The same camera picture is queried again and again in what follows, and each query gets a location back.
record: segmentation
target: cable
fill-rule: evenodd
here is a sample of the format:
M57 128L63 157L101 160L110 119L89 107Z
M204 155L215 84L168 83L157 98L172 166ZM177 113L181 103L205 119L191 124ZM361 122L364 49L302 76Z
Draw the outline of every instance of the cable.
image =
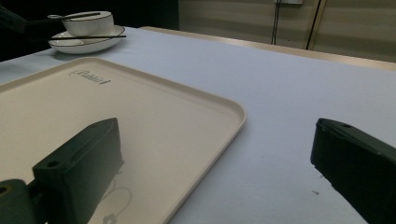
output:
M279 21L280 2L281 2L281 0L276 0L273 34L272 34L272 38L271 38L271 44L273 44L273 45L276 45L276 31L277 31L277 22Z
M314 21L312 22L311 30L309 31L309 37L308 37L308 41L306 42L305 49L309 49L309 44L311 43L312 34L314 33L315 23L317 22L317 18L318 18L320 4L321 4L321 0L319 0L317 10L315 11Z

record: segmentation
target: white bowl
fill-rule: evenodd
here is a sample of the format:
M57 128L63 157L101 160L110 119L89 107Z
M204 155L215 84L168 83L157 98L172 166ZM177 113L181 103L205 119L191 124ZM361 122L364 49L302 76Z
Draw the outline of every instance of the white bowl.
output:
M100 12L100 15L75 18L63 21L64 28L72 36L110 35L113 32L114 20L111 12ZM76 16L92 12L79 12L67 16Z
M122 35L125 28L122 26L115 25L111 35ZM69 37L71 36L68 32L63 32L55 35L54 37ZM56 49L63 53L69 54L84 54L92 53L102 49L108 49L117 43L122 38L111 38L111 39L75 39L75 40L50 40L49 44L53 49Z

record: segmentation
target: printed logo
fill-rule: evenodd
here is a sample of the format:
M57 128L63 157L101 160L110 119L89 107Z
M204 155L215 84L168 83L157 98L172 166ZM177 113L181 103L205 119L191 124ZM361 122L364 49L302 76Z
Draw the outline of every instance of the printed logo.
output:
M85 71L85 70L74 71L74 72L70 73L69 76L70 77L83 77L86 80L89 80L89 81L91 81L95 84L98 84L98 85L103 85L108 82L111 82L111 80L104 79L103 77L99 77L95 74L91 74L90 71Z

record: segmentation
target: table edge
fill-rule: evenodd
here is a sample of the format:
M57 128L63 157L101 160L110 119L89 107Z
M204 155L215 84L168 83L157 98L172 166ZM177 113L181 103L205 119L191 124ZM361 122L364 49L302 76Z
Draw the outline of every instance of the table edge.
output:
M157 28L157 27L152 27L152 26L143 26L143 27L140 27L139 29L168 34L168 35L179 35L179 36L186 36L186 37L197 38L197 39L211 40L211 41L216 41L216 42L220 42L220 43L227 43L227 44L232 44L232 45L237 45L237 46L243 46L243 47L247 47L247 48L271 50L274 52L287 53L287 54L291 54L291 55L303 56L303 57L312 58L312 59L320 59L320 60L326 60L326 61L337 62L337 63L357 65L357 66L362 66L362 67L379 68L379 69L384 69L384 70L389 70L389 71L396 71L396 63L389 63L389 62L382 62L382 61L376 61L376 60L371 60L371 59L350 57L350 56L345 56L345 55L337 55L337 54L318 52L318 51L313 51L313 50L294 49L294 48L288 48L288 47L283 47L283 46L274 46L274 45L269 45L269 44L263 44L263 43L239 40L239 39L232 39L232 38L221 37L221 36L201 35L201 34L189 33L189 32L184 32L184 31L176 31L176 30Z

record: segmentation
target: screw hole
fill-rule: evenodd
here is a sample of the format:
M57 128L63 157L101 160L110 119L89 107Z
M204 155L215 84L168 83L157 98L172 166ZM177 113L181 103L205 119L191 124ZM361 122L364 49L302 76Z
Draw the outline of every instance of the screw hole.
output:
M58 161L52 161L52 162L47 164L48 167L55 167L55 166L58 166L58 165L59 165Z
M11 189L10 186L0 186L0 196L6 194Z

